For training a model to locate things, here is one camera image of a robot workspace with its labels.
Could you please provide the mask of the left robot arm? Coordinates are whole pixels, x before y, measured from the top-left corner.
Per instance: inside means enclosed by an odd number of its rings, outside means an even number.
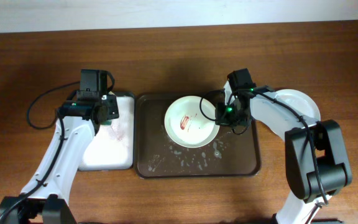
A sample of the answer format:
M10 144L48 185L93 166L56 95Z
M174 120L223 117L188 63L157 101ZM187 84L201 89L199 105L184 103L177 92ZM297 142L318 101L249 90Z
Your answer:
M105 70L82 69L79 89L55 111L55 131L35 174L16 197L4 197L0 224L75 223L69 209L71 186L86 148L101 124L117 119L114 78Z

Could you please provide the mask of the cream plate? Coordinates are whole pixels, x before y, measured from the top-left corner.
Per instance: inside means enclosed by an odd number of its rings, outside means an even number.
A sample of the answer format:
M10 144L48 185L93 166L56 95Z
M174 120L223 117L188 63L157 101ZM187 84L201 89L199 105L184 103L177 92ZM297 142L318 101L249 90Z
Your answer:
M164 127L169 138L180 146L198 148L209 144L218 134L213 121L215 106L199 96L184 96L166 110Z

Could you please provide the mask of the pale green plate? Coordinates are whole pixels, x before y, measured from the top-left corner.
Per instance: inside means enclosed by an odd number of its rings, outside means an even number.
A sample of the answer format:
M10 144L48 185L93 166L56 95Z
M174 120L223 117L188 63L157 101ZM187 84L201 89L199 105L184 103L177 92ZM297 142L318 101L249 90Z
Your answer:
M267 93L268 96L276 98L278 101L285 103L295 110L300 116L304 116L308 126L314 125L317 121L321 121L321 115L317 104L305 93L283 89L275 93ZM278 137L285 140L285 132L293 128L303 128L303 124L288 109L265 99L262 103L262 119Z

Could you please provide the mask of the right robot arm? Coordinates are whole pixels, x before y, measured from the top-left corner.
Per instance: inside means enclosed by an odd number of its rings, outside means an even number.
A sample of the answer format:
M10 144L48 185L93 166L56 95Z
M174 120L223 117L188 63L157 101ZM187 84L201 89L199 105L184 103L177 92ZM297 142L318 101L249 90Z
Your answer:
M214 122L236 129L254 120L285 143L285 171L290 193L272 223L311 223L329 199L352 182L340 125L301 113L269 86L257 86L248 69L231 72L217 104Z

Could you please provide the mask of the green yellow sponge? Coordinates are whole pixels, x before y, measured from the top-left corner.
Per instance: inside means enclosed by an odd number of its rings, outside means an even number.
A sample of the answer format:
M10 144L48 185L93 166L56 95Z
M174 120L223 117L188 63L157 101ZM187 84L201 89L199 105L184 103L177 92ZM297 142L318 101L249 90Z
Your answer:
M101 125L103 125L103 126L110 126L111 124L112 124L111 120L107 120L107 121L101 123Z

